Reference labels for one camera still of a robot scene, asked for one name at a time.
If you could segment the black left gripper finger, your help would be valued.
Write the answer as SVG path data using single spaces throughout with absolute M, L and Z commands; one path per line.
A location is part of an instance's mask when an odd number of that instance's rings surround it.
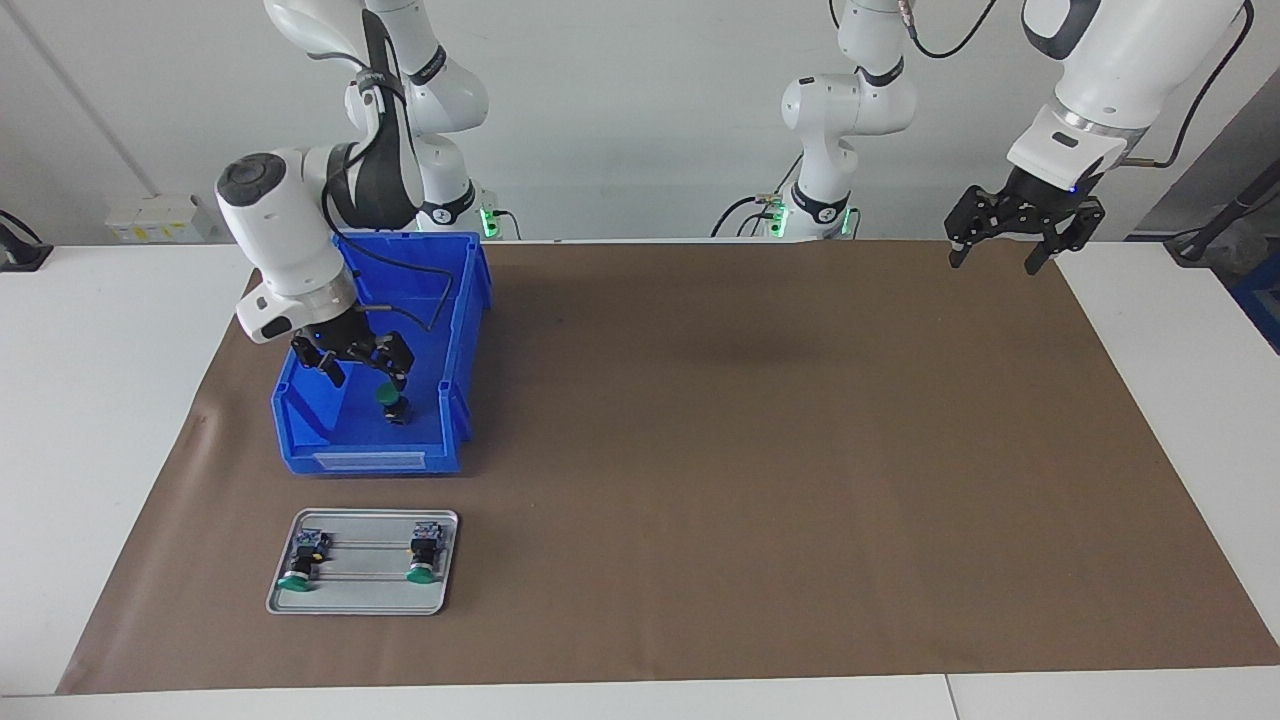
M 1011 199 L 1004 191 L 966 188 L 945 218 L 945 232 L 951 243 L 950 266 L 959 269 L 979 242 L 1004 233 L 1007 229 L 1010 213 Z
M 1046 222 L 1042 227 L 1041 241 L 1024 261 L 1025 273 L 1036 275 L 1060 254 L 1083 250 L 1105 215 L 1105 208 L 1098 199 L 1085 199 L 1071 213 L 1069 220 Z

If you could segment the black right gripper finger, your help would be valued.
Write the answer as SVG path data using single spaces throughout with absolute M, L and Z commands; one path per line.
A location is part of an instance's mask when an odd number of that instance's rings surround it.
M 397 392 L 403 392 L 415 364 L 412 348 L 399 332 L 389 332 L 374 338 L 367 364 L 387 377 Z
M 323 373 L 333 387 L 346 384 L 346 372 L 334 352 L 321 351 L 312 342 L 291 342 L 291 350 L 301 366 Z

